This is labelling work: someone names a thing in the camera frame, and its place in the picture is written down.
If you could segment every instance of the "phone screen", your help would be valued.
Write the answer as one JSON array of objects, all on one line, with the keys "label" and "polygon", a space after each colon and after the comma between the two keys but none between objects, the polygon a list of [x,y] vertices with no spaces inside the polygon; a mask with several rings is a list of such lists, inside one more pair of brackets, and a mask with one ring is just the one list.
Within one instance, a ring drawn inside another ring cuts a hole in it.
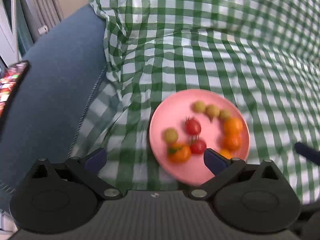
[{"label": "phone screen", "polygon": [[17,83],[21,79],[22,74],[27,70],[29,66],[28,61],[22,61],[14,65],[9,66],[4,70],[0,78],[0,117],[4,111],[4,107],[17,87]]}]

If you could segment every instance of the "cherry tomato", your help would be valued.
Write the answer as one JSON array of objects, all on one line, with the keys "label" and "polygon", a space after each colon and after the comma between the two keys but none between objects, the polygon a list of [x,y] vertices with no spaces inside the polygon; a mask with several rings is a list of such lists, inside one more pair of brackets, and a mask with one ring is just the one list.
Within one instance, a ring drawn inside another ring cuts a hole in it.
[{"label": "cherry tomato", "polygon": [[194,118],[188,119],[185,123],[185,130],[191,136],[198,135],[201,132],[200,123]]},{"label": "cherry tomato", "polygon": [[175,143],[179,136],[175,128],[168,128],[163,133],[163,139],[167,144]]},{"label": "cherry tomato", "polygon": [[197,139],[190,145],[191,152],[193,154],[203,154],[205,149],[207,148],[207,144],[204,140]]},{"label": "cherry tomato", "polygon": [[232,155],[231,155],[230,151],[226,150],[226,149],[221,149],[219,154],[222,155],[223,157],[229,159],[229,160],[232,158]]},{"label": "cherry tomato", "polygon": [[223,129],[226,134],[240,133],[243,129],[242,120],[236,117],[229,118],[224,122]]},{"label": "cherry tomato", "polygon": [[223,138],[223,148],[229,151],[235,151],[241,146],[241,137],[239,134],[228,134]]},{"label": "cherry tomato", "polygon": [[186,162],[191,156],[190,147],[183,143],[174,143],[168,148],[168,159],[174,163]]}]

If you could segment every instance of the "pink plate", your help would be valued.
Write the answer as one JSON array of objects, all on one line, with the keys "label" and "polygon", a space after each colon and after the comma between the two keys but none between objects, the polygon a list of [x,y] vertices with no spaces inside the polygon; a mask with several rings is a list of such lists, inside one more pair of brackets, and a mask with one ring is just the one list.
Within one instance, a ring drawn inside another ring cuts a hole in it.
[{"label": "pink plate", "polygon": [[207,148],[219,152],[223,136],[221,121],[215,119],[210,123],[205,114],[194,113],[191,110],[191,105],[197,100],[204,101],[206,105],[215,104],[220,109],[228,109],[232,117],[242,119],[244,124],[244,130],[241,133],[242,145],[232,155],[243,160],[246,160],[249,155],[248,126],[240,111],[230,101],[216,93],[200,89],[183,90],[169,96],[158,106],[152,116],[149,128],[150,145],[162,168],[177,180],[192,186],[199,186],[214,175],[204,165],[203,155],[193,154],[186,163],[171,163],[167,158],[167,145],[163,140],[163,132],[165,129],[173,127],[178,132],[178,142],[189,142],[190,136],[183,129],[184,122],[188,117],[195,117],[202,128],[200,138],[206,141]]}]

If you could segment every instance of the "smartphone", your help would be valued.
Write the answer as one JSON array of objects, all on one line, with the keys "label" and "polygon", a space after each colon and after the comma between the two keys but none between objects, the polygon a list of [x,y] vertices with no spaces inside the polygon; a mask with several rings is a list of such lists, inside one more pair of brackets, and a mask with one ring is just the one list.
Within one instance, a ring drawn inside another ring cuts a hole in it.
[{"label": "smartphone", "polygon": [[9,104],[29,67],[29,62],[24,60],[5,68],[0,76],[0,119],[8,112]]}]

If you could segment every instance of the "orange cherry tomato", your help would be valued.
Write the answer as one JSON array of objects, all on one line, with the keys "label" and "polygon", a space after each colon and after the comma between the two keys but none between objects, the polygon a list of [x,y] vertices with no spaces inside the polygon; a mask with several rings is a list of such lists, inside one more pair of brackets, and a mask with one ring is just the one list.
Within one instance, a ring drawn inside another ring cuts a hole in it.
[{"label": "orange cherry tomato", "polygon": [[168,159],[174,163],[184,163],[191,156],[191,149],[187,144],[174,143],[168,148]]},{"label": "orange cherry tomato", "polygon": [[241,137],[239,134],[228,134],[223,138],[222,147],[229,151],[236,151],[241,146]]},{"label": "orange cherry tomato", "polygon": [[226,134],[240,133],[243,130],[242,120],[236,117],[227,119],[223,124]]},{"label": "orange cherry tomato", "polygon": [[229,150],[227,150],[227,149],[221,149],[219,154],[222,155],[223,157],[229,159],[229,160],[232,158],[231,152]]}]

